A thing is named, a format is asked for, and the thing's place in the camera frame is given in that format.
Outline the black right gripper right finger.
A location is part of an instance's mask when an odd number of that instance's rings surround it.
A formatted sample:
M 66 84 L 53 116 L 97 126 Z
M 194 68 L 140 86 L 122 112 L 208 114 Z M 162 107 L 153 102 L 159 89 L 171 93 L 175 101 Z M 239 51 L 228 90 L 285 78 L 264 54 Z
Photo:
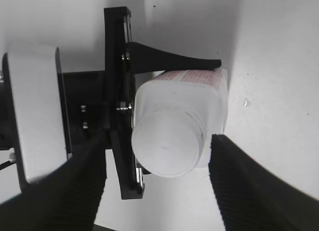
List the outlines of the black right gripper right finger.
M 208 168 L 227 231 L 319 229 L 318 200 L 269 172 L 227 136 L 212 136 Z

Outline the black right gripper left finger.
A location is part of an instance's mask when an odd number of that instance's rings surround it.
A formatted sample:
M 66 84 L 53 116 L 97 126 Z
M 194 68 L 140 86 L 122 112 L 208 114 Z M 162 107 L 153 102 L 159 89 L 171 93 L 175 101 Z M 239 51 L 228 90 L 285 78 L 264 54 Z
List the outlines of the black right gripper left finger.
M 64 165 L 0 206 L 2 231 L 91 231 L 104 192 L 105 138 L 97 135 Z

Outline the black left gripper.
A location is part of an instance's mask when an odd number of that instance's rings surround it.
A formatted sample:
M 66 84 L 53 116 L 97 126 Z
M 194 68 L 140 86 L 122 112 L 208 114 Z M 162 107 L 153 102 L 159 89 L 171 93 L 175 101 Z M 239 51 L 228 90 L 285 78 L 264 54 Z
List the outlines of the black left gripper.
M 145 188 L 131 145 L 136 94 L 133 73 L 221 67 L 220 59 L 185 57 L 130 42 L 130 18 L 126 7 L 104 9 L 104 69 L 63 74 L 72 150 L 78 151 L 102 133 L 105 148 L 113 152 L 123 200 L 141 199 Z

